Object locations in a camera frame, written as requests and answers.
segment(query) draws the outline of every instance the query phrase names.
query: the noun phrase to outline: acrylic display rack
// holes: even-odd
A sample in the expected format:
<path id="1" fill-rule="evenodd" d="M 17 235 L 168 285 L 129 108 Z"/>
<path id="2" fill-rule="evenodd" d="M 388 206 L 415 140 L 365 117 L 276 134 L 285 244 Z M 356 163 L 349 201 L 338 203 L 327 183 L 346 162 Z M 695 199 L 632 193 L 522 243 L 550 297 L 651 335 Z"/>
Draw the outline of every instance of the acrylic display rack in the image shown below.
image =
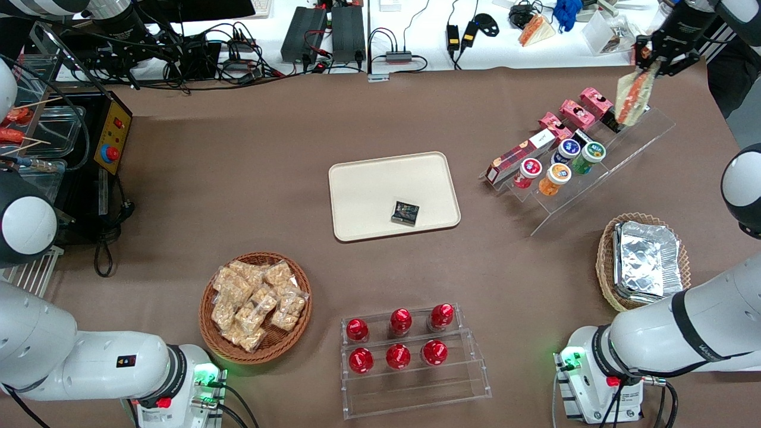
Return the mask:
<path id="1" fill-rule="evenodd" d="M 567 121 L 563 121 L 563 123 L 568 128 L 575 129 Z M 671 128 L 674 128 L 675 125 L 671 119 L 656 108 L 650 109 L 642 115 L 639 122 L 625 128 L 620 133 L 614 133 L 602 123 L 596 122 L 586 133 L 594 141 L 605 146 L 607 150 L 605 159 L 592 167 L 588 174 L 573 174 L 571 180 L 561 187 L 555 196 L 545 196 L 537 188 L 540 179 L 544 177 L 545 171 L 547 171 L 547 168 L 552 163 L 554 149 L 537 156 L 539 161 L 542 162 L 542 176 L 535 179 L 527 189 L 517 188 L 514 185 L 512 175 L 492 186 L 500 194 L 509 190 L 521 203 L 525 203 L 527 200 L 535 200 L 546 211 L 545 216 L 542 215 L 538 218 L 540 223 L 531 232 L 531 236 L 533 236 L 550 219 L 563 214 L 573 207 L 611 175 L 642 153 L 655 140 L 662 137 Z M 485 172 L 481 173 L 479 178 L 483 179 L 485 175 Z"/>
<path id="2" fill-rule="evenodd" d="M 492 389 L 486 377 L 486 364 L 473 332 L 465 326 L 459 305 L 454 305 L 455 319 L 445 331 L 431 333 L 426 319 L 433 308 L 410 311 L 412 327 L 407 336 L 389 336 L 391 312 L 341 320 L 341 392 L 344 420 L 440 404 L 460 403 L 490 398 Z M 370 340 L 352 343 L 346 336 L 346 325 L 361 318 L 368 325 Z M 430 367 L 423 363 L 420 349 L 429 340 L 447 345 L 446 362 Z M 409 366 L 402 370 L 386 364 L 386 351 L 401 343 L 412 354 Z M 349 355 L 359 347 L 370 350 L 374 366 L 359 375 L 349 368 Z"/>

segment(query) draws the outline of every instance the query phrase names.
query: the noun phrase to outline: small jar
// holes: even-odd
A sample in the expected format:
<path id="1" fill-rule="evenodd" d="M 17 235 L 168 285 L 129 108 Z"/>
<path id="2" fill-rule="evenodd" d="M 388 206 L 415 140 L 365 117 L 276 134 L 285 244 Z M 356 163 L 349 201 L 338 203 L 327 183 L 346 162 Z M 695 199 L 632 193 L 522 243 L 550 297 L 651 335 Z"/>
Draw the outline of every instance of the small jar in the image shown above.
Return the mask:
<path id="1" fill-rule="evenodd" d="M 389 327 L 394 337 L 406 336 L 412 327 L 412 315 L 405 308 L 397 309 L 391 314 Z"/>
<path id="2" fill-rule="evenodd" d="M 576 174 L 588 174 L 593 166 L 605 159 L 605 147 L 599 142 L 591 142 L 581 150 L 581 156 L 576 156 L 571 162 L 571 168 Z"/>
<path id="3" fill-rule="evenodd" d="M 364 343 L 370 338 L 368 323 L 354 318 L 346 325 L 346 337 L 353 343 Z"/>
<path id="4" fill-rule="evenodd" d="M 568 164 L 581 152 L 581 144 L 574 139 L 564 139 L 558 146 L 557 152 L 552 155 L 553 164 Z"/>
<path id="5" fill-rule="evenodd" d="M 423 362 L 429 366 L 440 366 L 447 360 L 449 350 L 447 345 L 440 340 L 429 340 L 420 349 L 420 356 L 423 358 Z"/>
<path id="6" fill-rule="evenodd" d="M 547 175 L 539 182 L 539 191 L 545 196 L 555 196 L 563 184 L 571 180 L 571 168 L 566 164 L 552 164 Z"/>
<path id="7" fill-rule="evenodd" d="M 404 369 L 409 365 L 411 359 L 409 350 L 401 343 L 391 345 L 386 351 L 386 363 L 394 370 Z"/>
<path id="8" fill-rule="evenodd" d="M 527 189 L 534 178 L 542 174 L 542 164 L 534 158 L 527 158 L 521 162 L 521 169 L 513 177 L 513 183 L 519 189 Z"/>
<path id="9" fill-rule="evenodd" d="M 433 332 L 444 331 L 454 320 L 454 306 L 449 303 L 436 306 L 428 316 L 428 329 Z"/>
<path id="10" fill-rule="evenodd" d="M 373 364 L 373 354 L 367 348 L 357 348 L 349 355 L 349 368 L 358 375 L 370 372 Z"/>

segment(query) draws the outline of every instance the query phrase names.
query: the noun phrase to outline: green jar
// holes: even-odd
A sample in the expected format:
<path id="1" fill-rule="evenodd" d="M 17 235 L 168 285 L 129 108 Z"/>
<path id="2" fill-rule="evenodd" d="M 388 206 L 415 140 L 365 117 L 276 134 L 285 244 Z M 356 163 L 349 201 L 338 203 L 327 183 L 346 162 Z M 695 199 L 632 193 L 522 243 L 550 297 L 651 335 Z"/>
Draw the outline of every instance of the green jar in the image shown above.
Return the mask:
<path id="1" fill-rule="evenodd" d="M 571 161 L 571 169 L 576 174 L 588 174 L 595 164 L 605 159 L 605 148 L 599 142 L 590 142 L 581 149 L 581 156 Z"/>

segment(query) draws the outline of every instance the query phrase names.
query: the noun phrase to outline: round wicker basket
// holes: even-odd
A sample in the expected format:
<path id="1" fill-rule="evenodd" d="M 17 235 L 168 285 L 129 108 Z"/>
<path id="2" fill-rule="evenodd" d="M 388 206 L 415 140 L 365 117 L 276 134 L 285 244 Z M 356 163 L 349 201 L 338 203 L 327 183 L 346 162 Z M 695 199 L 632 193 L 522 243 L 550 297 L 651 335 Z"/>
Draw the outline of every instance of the round wicker basket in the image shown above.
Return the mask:
<path id="1" fill-rule="evenodd" d="M 600 246 L 597 249 L 597 263 L 595 268 L 597 269 L 597 278 L 600 280 L 600 289 L 603 291 L 605 299 L 619 312 L 623 312 L 629 309 L 638 308 L 644 306 L 644 303 L 632 302 L 630 300 L 621 297 L 615 290 L 615 284 L 613 279 L 613 228 L 616 224 L 621 222 L 637 222 L 643 225 L 662 225 L 666 226 L 675 235 L 677 234 L 668 225 L 662 222 L 660 219 L 647 214 L 641 214 L 640 212 L 622 214 L 615 219 L 611 220 L 605 230 L 603 231 L 603 237 L 600 239 Z M 682 276 L 682 285 L 685 289 L 690 286 L 689 282 L 689 260 L 687 259 L 687 250 L 684 245 L 679 246 L 679 272 Z"/>
<path id="2" fill-rule="evenodd" d="M 296 264 L 296 262 L 282 254 L 249 253 L 235 257 L 234 260 L 256 265 L 275 264 L 280 260 L 285 260 L 290 266 L 291 271 L 293 271 L 293 274 L 296 276 L 298 287 L 301 290 L 308 292 L 310 295 L 310 298 L 307 300 L 307 306 L 301 313 L 301 318 L 299 318 L 298 322 L 296 323 L 296 327 L 294 327 L 294 329 L 290 332 L 281 330 L 280 328 L 271 325 L 269 323 L 269 319 L 272 317 L 272 314 L 269 314 L 264 323 L 264 329 L 267 331 L 267 335 L 264 337 L 264 340 L 262 340 L 262 343 L 255 351 L 248 353 L 243 348 L 235 346 L 224 339 L 220 334 L 217 325 L 214 321 L 212 321 L 212 310 L 214 309 L 212 301 L 214 300 L 217 292 L 212 287 L 214 277 L 209 280 L 209 284 L 206 286 L 206 289 L 203 292 L 203 297 L 201 298 L 201 306 L 198 310 L 199 326 L 201 327 L 201 335 L 203 336 L 203 340 L 206 342 L 206 346 L 208 346 L 221 358 L 224 358 L 227 361 L 232 361 L 233 363 L 251 365 L 272 361 L 273 359 L 281 356 L 287 350 L 291 349 L 291 347 L 293 347 L 293 345 L 298 341 L 299 337 L 304 334 L 304 330 L 307 328 L 309 319 L 312 316 L 312 290 L 309 287 L 309 280 L 304 274 L 304 271 L 301 269 L 301 267 L 298 266 L 298 264 Z"/>

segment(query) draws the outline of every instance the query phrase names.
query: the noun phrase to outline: pink box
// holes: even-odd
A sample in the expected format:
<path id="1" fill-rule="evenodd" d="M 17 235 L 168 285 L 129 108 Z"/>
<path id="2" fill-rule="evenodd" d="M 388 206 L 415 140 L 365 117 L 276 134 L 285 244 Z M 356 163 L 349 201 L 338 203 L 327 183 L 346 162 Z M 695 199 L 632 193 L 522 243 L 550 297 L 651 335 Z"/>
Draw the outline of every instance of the pink box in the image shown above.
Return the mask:
<path id="1" fill-rule="evenodd" d="M 554 149 L 562 140 L 573 137 L 573 131 L 571 131 L 563 122 L 558 119 L 557 116 L 550 113 L 544 115 L 539 119 L 539 127 L 541 129 L 549 129 L 549 131 L 555 136 L 555 142 L 552 144 Z"/>
<path id="2" fill-rule="evenodd" d="M 563 105 L 560 106 L 560 114 L 578 126 L 582 131 L 586 131 L 595 121 L 592 113 L 584 110 L 582 106 L 572 100 L 563 101 Z"/>
<path id="3" fill-rule="evenodd" d="M 581 104 L 589 110 L 598 120 L 613 107 L 613 103 L 605 98 L 597 89 L 586 88 L 581 92 Z"/>

